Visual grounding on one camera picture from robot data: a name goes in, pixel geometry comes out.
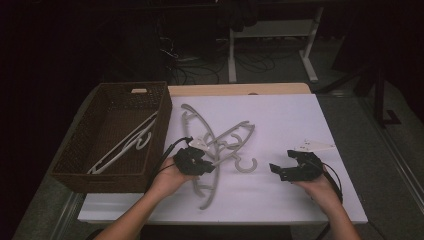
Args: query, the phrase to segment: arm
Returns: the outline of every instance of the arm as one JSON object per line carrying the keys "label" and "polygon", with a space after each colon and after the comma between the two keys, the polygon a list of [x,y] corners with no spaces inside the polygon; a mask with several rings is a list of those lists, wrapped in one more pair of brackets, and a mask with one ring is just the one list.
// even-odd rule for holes
{"label": "arm", "polygon": [[[174,163],[172,158],[164,161],[161,169]],[[151,188],[120,218],[103,230],[95,239],[135,239],[147,222],[156,205],[167,196],[172,195],[185,182],[195,176],[182,174],[176,166],[160,171]]]}
{"label": "arm", "polygon": [[321,175],[309,182],[294,182],[305,189],[306,193],[314,199],[321,210],[327,215],[333,231],[334,239],[356,240],[361,239],[353,226],[337,194],[330,182]]}

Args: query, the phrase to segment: white tabletop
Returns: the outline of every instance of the white tabletop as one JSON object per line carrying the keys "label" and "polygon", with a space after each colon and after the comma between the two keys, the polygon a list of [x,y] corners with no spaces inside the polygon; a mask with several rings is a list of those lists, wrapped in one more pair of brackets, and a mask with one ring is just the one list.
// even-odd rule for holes
{"label": "white tabletop", "polygon": [[[295,167],[297,162],[287,156],[287,150],[299,147],[305,139],[334,144],[315,95],[173,97],[172,102],[165,148],[184,136],[181,116],[185,110],[181,104],[186,103],[203,116],[216,136],[241,121],[255,124],[252,137],[238,153],[243,159],[242,166],[250,167],[251,159],[256,158],[258,167],[252,173],[240,173],[234,167],[234,159],[226,160],[220,165],[216,195],[207,209],[199,209],[205,198],[198,197],[188,182],[157,206],[149,219],[150,224],[295,225],[327,221],[303,189],[281,182],[269,168],[269,163]],[[190,122],[189,131],[194,137],[206,132],[195,122]],[[185,147],[179,144],[171,155]],[[339,175],[343,205],[351,220],[366,223],[367,217],[337,148],[319,151],[316,155]],[[200,183],[211,181],[212,176],[204,174]],[[113,221],[141,195],[87,194],[78,219]]]}

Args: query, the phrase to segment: wrist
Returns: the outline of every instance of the wrist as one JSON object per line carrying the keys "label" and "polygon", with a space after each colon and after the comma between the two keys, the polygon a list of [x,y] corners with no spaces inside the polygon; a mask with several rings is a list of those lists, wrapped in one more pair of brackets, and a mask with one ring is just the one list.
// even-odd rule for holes
{"label": "wrist", "polygon": [[321,208],[321,210],[329,219],[347,215],[346,210],[341,203],[337,203],[333,206],[326,206],[325,208]]}
{"label": "wrist", "polygon": [[155,205],[160,203],[165,197],[166,196],[162,196],[159,192],[154,191],[153,189],[150,189],[149,191],[144,193],[144,196],[143,196],[143,198],[145,198],[146,200],[148,200],[149,202]]}

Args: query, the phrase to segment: wicker basket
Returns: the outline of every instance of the wicker basket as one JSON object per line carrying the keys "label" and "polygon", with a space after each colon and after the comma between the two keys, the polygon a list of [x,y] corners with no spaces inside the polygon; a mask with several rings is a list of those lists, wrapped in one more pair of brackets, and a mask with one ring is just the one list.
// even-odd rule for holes
{"label": "wicker basket", "polygon": [[[87,174],[156,111],[151,138],[143,149],[133,147],[101,174]],[[163,153],[171,111],[166,82],[100,84],[51,176],[79,193],[144,192]]]}

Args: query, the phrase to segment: white table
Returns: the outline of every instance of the white table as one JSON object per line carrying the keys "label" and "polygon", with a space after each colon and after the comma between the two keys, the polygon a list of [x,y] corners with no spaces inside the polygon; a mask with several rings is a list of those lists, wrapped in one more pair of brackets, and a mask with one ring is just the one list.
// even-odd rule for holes
{"label": "white table", "polygon": [[[191,183],[186,183],[157,206],[149,224],[296,225],[327,221],[302,189],[281,182],[269,169],[269,163],[296,166],[296,161],[287,156],[287,150],[300,146],[305,139],[334,143],[315,95],[173,97],[172,101],[166,148],[183,137],[180,106],[186,103],[208,121],[216,135],[244,120],[255,124],[252,137],[239,153],[246,167],[250,166],[251,158],[258,160],[258,167],[245,174],[235,169],[234,160],[223,162],[215,198],[206,210],[199,209],[205,200],[194,194]],[[193,135],[201,135],[202,131],[196,124],[190,126]],[[178,145],[173,153],[180,147],[185,146]],[[316,155],[341,178],[344,207],[351,220],[366,223],[367,217],[337,149],[316,152]],[[200,179],[209,180],[208,174]],[[87,194],[78,219],[91,223],[113,221],[140,196]]]}
{"label": "white table", "polygon": [[236,38],[246,37],[282,37],[282,36],[306,36],[308,37],[305,48],[299,51],[303,66],[312,83],[318,82],[317,74],[309,60],[309,54],[314,43],[319,27],[323,7],[316,10],[313,19],[283,20],[283,21],[259,21],[254,26],[246,27],[242,32],[234,32],[230,29],[230,47],[228,54],[228,78],[230,83],[237,82],[236,65],[234,59],[234,41]]}

